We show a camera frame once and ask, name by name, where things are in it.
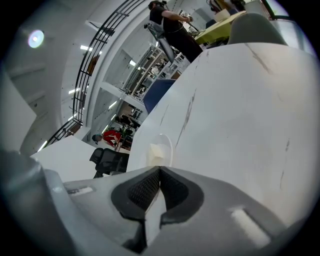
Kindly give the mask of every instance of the black office chair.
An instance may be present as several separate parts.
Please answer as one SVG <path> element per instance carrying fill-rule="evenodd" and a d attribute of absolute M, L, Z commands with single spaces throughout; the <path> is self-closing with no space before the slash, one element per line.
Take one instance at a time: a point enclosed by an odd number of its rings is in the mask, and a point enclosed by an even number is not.
<path fill-rule="evenodd" d="M 257 13 L 246 13 L 233 21 L 228 45 L 240 43 L 287 45 L 269 20 Z"/>
<path fill-rule="evenodd" d="M 90 161 L 96 164 L 95 170 L 97 173 L 94 178 L 101 178 L 103 174 L 125 173 L 128 160 L 129 154 L 116 152 L 109 148 L 97 148 L 90 157 Z"/>

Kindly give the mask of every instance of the blue chair back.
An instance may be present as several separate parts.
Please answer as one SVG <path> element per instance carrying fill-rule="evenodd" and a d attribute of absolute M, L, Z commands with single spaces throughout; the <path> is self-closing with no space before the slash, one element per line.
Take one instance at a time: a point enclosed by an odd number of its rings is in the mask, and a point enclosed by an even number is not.
<path fill-rule="evenodd" d="M 231 8 L 230 10 L 228 10 L 230 15 L 234 15 L 236 14 L 238 11 L 236 9 Z"/>
<path fill-rule="evenodd" d="M 143 99 L 146 111 L 148 113 L 150 113 L 155 108 L 155 106 L 175 81 L 176 80 L 173 79 L 158 79 L 153 83 Z"/>
<path fill-rule="evenodd" d="M 207 28 L 211 27 L 213 24 L 216 24 L 216 23 L 217 23 L 217 22 L 216 22 L 214 19 L 212 19 L 212 20 L 208 21 L 208 22 L 205 24 L 205 28 L 207 29 Z"/>

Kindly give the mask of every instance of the desk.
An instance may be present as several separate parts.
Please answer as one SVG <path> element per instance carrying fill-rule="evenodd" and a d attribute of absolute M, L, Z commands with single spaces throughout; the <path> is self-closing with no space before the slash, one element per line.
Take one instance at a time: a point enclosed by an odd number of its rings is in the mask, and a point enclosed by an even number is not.
<path fill-rule="evenodd" d="M 174 168 L 228 182 L 290 225 L 317 196 L 319 85 L 318 60 L 295 48 L 206 50 L 136 132 L 127 170 L 145 167 L 149 143 L 166 134 Z"/>
<path fill-rule="evenodd" d="M 229 37 L 231 33 L 231 22 L 235 20 L 238 16 L 246 13 L 246 11 L 240 11 L 234 15 L 231 15 L 229 18 L 217 22 L 212 26 L 208 27 L 204 32 L 200 33 L 196 38 L 196 42 L 201 45 L 204 43 L 212 43 L 218 38 Z"/>

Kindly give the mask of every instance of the metal railing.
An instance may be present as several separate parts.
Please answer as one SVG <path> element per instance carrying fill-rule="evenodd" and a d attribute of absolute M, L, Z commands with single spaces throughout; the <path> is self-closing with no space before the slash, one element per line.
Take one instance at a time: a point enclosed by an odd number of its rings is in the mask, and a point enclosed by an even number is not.
<path fill-rule="evenodd" d="M 46 148 L 65 137 L 74 135 L 81 128 L 81 126 L 82 124 L 74 118 L 67 121 L 59 130 L 55 132 L 55 134 L 48 140 L 43 148 Z"/>
<path fill-rule="evenodd" d="M 83 124 L 83 110 L 90 77 L 92 76 L 95 65 L 101 51 L 108 40 L 115 33 L 116 28 L 129 15 L 146 0 L 126 0 L 124 1 L 102 24 L 92 39 L 88 49 L 82 59 L 80 69 L 76 78 L 72 116 L 73 119 L 67 121 L 47 142 L 45 147 L 59 141 L 67 136 L 73 135 Z"/>
<path fill-rule="evenodd" d="M 100 52 L 120 23 L 144 1 L 145 0 L 124 1 L 102 24 L 86 50 L 76 78 L 73 97 L 72 115 L 76 115 L 75 119 L 79 122 L 83 122 L 83 108 L 86 101 L 87 87 Z"/>

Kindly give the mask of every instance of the red jacket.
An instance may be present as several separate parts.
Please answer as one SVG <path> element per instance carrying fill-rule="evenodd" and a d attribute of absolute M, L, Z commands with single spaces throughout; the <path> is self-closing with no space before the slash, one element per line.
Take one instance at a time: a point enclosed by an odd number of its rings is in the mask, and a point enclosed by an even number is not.
<path fill-rule="evenodd" d="M 115 140 L 115 137 L 120 140 L 121 138 L 121 133 L 119 132 L 116 132 L 115 130 L 108 130 L 108 131 L 105 131 L 103 134 L 102 134 L 102 137 L 103 139 L 111 146 L 114 146 L 114 143 L 112 141 Z"/>

